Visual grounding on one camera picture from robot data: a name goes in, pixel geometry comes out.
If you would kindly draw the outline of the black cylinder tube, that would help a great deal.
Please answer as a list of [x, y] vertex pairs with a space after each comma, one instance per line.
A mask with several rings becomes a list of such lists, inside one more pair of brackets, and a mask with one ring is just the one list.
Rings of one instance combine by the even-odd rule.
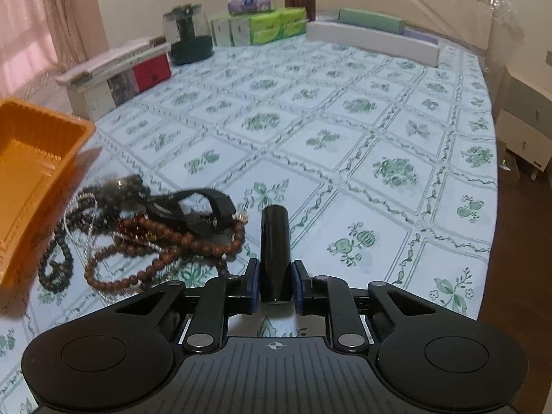
[[283, 206], [270, 205], [262, 211], [259, 290], [266, 304], [292, 298], [288, 212]]

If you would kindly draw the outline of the black wrist watch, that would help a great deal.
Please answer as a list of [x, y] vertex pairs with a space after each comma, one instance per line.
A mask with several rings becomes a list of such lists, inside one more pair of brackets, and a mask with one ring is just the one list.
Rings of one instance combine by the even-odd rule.
[[[210, 211], [188, 207], [184, 200], [199, 195], [209, 202]], [[230, 228], [237, 214], [231, 198], [209, 188], [180, 190], [167, 195], [150, 195], [143, 200], [150, 220], [163, 223], [174, 231], [187, 230], [201, 237], [210, 237]]]

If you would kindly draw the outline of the orange plastic tray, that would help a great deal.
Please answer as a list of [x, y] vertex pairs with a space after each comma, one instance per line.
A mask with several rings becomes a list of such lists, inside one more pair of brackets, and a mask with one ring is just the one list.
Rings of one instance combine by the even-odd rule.
[[51, 231], [92, 122], [16, 98], [1, 101], [1, 290], [20, 286]]

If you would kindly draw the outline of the green floral bed sheet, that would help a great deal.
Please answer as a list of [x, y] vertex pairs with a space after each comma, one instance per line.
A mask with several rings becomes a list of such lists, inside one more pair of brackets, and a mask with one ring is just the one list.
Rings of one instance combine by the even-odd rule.
[[210, 187], [248, 214], [289, 213], [313, 275], [384, 280], [470, 318], [484, 295], [498, 177], [475, 56], [442, 42], [436, 66], [303, 37], [219, 48], [96, 125], [49, 204], [138, 174], [154, 194]]

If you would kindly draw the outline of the stack of books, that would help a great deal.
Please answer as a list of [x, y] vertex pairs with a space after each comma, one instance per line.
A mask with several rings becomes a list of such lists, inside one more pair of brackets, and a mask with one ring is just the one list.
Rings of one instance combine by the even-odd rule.
[[142, 92], [169, 79], [170, 44], [138, 38], [74, 66], [56, 82], [67, 90], [73, 113], [98, 121]]

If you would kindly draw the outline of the green tissue pack bundle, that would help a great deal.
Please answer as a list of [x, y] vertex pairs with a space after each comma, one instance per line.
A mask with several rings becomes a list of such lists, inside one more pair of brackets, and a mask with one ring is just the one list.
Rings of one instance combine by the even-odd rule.
[[293, 38], [306, 32], [304, 8], [278, 8], [273, 12], [221, 15], [209, 20], [215, 45], [247, 47]]

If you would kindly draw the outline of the long white flat box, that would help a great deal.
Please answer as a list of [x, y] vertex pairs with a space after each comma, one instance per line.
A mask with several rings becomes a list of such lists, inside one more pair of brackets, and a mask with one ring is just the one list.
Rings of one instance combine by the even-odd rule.
[[437, 44], [403, 34], [391, 34], [355, 25], [332, 21], [310, 21], [306, 26], [306, 37], [310, 41], [323, 41], [402, 57], [423, 66], [436, 67], [440, 48]]

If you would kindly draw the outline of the white bedside cabinet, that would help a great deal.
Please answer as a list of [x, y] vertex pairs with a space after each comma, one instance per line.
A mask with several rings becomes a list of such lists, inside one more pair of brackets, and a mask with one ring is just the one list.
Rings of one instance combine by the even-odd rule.
[[551, 162], [551, 92], [505, 66], [493, 105], [498, 140], [531, 168], [531, 180]]

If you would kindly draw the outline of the glass jar dark green base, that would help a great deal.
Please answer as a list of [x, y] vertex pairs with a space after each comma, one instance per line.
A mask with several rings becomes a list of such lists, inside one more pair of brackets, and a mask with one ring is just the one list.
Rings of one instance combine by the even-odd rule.
[[197, 63], [213, 55], [213, 37], [201, 4], [182, 5], [165, 13], [163, 33], [175, 66]]

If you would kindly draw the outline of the long green box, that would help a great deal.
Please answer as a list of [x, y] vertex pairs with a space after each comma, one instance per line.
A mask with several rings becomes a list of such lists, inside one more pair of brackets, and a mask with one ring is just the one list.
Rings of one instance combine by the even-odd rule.
[[396, 35], [401, 35], [405, 28], [405, 20], [402, 18], [365, 9], [340, 9], [338, 20], [342, 23]]

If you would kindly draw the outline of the purple white tissue pack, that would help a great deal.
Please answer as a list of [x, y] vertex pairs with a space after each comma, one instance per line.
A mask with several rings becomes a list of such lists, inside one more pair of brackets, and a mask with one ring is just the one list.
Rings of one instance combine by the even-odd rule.
[[231, 15], [271, 12], [276, 9], [275, 0], [226, 0]]

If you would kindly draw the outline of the pink curtain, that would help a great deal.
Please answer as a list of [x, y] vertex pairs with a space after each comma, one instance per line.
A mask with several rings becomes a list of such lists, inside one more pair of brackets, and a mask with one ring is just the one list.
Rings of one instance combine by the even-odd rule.
[[1, 0], [1, 95], [26, 97], [108, 49], [98, 0]]

